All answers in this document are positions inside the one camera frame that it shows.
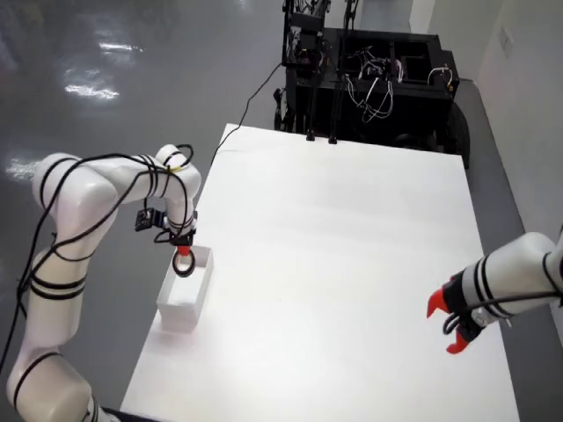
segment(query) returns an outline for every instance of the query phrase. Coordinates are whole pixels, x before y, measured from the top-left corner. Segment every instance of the grey floor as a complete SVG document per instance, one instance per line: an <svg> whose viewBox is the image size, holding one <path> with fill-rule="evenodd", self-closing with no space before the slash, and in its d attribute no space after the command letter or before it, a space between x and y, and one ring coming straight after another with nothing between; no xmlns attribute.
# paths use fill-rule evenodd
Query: grey floor
<svg viewBox="0 0 563 422"><path fill-rule="evenodd" d="M366 6L371 3L378 2L367 0ZM402 17L393 18L402 25L410 6L398 7L387 10ZM40 214L30 188L36 163L55 151L154 154L164 143L190 142L206 176L224 124L239 119L246 99L280 60L281 8L280 0L0 2L0 341ZM404 30L373 19L391 21L366 14L362 27ZM282 84L279 71L254 99L246 124L272 127L272 92ZM489 252L523 233L523 226L479 92L463 83L457 102L471 128L468 179ZM113 408L119 408L135 368L172 253L155 246L151 234L133 231L136 210L125 206L100 245L80 330L63 348L100 402ZM45 229L43 245L52 230ZM549 310L515 318L514 328L503 327L503 338L521 421L560 420L563 350ZM0 415L2 421L18 420L4 393Z"/></svg>

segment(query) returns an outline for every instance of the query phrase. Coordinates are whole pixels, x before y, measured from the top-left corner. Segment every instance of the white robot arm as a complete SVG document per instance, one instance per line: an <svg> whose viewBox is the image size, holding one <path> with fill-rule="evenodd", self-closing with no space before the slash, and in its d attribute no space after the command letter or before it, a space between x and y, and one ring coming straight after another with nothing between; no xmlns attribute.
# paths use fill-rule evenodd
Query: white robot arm
<svg viewBox="0 0 563 422"><path fill-rule="evenodd" d="M174 269L181 276L191 273L193 199L201 175L190 160L191 155L186 158L166 145L154 158L110 155L80 160L53 154L39 165L33 196L49 209L57 234L55 245L33 261L26 332L8 379L8 398L25 421L117 420L102 411L88 382L60 355L59 347L77 332L90 258L121 203L164 198L166 215L145 208L137 216L137 228L163 228L178 248Z"/></svg>
<svg viewBox="0 0 563 422"><path fill-rule="evenodd" d="M450 314L444 334L456 331L452 354L462 352L489 324L563 299L563 230L559 244L528 233L501 247L434 292L427 317Z"/></svg>

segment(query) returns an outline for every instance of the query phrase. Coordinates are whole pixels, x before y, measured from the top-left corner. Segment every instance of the white container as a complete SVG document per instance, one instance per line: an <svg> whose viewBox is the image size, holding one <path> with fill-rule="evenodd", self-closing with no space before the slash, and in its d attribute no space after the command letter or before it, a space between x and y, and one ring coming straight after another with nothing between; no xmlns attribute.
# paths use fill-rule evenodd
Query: white container
<svg viewBox="0 0 563 422"><path fill-rule="evenodd" d="M213 254L204 246L192 246L192 251L195 256L194 272L181 278L174 272L171 262L158 294L158 311L162 328L166 331L191 331L200 319L213 272Z"/></svg>

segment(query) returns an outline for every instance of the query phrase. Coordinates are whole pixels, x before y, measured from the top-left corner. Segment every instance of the wall outlet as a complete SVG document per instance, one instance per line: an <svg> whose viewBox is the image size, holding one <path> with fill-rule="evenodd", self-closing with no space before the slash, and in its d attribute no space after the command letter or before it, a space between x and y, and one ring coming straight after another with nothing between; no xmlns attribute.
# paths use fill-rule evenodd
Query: wall outlet
<svg viewBox="0 0 563 422"><path fill-rule="evenodd" d="M510 55L512 54L512 47L514 46L514 41L512 40L512 37L510 36L510 34L508 33L508 31L505 29L504 26L501 26L501 29L499 31L499 42L501 43L501 47L502 47L502 51L504 51L504 55L506 55L507 58L509 58Z"/></svg>

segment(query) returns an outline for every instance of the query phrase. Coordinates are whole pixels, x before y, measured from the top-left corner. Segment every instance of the white tabletop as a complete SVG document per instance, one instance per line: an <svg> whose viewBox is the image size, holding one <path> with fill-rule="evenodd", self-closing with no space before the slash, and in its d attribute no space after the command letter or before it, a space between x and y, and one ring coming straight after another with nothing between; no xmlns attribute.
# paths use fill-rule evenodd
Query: white tabletop
<svg viewBox="0 0 563 422"><path fill-rule="evenodd" d="M156 314L122 411L518 420L499 326L451 356L444 314L426 319L428 297L482 256L459 157L243 127L198 211L195 242L215 255L201 320L171 334Z"/></svg>

